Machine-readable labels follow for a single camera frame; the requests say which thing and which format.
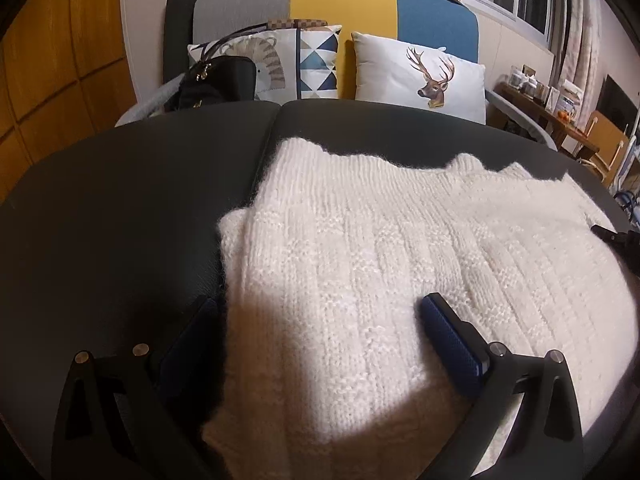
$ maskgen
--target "white knit sweater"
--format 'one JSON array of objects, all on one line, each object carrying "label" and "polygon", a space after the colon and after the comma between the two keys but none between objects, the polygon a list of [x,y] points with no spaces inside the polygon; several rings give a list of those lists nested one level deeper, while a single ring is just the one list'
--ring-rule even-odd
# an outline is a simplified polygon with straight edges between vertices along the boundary
[{"label": "white knit sweater", "polygon": [[610,228],[568,176],[470,155],[398,168],[286,140],[254,204],[220,222],[228,355],[205,441],[238,480],[415,480],[468,409],[415,317],[430,292],[487,341],[564,352],[588,430],[638,340],[594,223]]}]

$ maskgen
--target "television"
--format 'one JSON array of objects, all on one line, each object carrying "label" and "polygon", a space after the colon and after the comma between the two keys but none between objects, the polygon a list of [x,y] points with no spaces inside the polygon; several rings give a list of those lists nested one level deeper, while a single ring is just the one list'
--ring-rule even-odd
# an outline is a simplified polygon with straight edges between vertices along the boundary
[{"label": "television", "polygon": [[600,98],[596,110],[603,114],[616,127],[631,136],[631,129],[636,121],[638,107],[625,94],[618,84],[609,75],[600,90]]}]

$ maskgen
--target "black leather table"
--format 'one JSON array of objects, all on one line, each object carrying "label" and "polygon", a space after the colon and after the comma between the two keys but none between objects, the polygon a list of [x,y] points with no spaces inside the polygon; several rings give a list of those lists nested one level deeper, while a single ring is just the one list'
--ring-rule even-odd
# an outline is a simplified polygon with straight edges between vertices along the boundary
[{"label": "black leather table", "polygon": [[248,203],[277,143],[442,167],[461,152],[500,170],[566,171],[617,229],[597,179],[542,145],[443,114],[309,100],[201,107],[128,124],[31,168],[0,206],[0,413],[49,475],[60,391],[81,349],[152,341],[199,294],[220,288],[218,219]]}]

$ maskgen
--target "sofa backrest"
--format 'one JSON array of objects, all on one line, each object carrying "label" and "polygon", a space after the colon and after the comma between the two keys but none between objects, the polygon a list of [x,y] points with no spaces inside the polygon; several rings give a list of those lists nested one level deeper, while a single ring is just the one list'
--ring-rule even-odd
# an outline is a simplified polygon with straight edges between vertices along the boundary
[{"label": "sofa backrest", "polygon": [[351,32],[439,48],[478,62],[478,20],[449,0],[198,0],[193,43],[218,40],[243,27],[278,18],[313,18],[342,25],[337,58],[338,95],[355,97]]}]

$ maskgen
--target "chair backrest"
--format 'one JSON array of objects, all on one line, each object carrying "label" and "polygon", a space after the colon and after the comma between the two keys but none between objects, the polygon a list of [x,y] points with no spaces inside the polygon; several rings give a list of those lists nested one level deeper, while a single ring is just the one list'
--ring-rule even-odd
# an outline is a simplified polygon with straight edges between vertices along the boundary
[{"label": "chair backrest", "polygon": [[600,151],[591,157],[591,161],[603,171],[603,184],[609,186],[622,164],[629,139],[615,124],[597,111],[591,114],[585,131],[589,134],[589,140],[600,148]]},{"label": "chair backrest", "polygon": [[243,27],[279,18],[311,18],[342,25],[337,79],[341,98],[355,97],[355,52],[351,32],[439,48],[478,62],[478,20],[449,0],[198,0],[193,42],[218,40]]}]

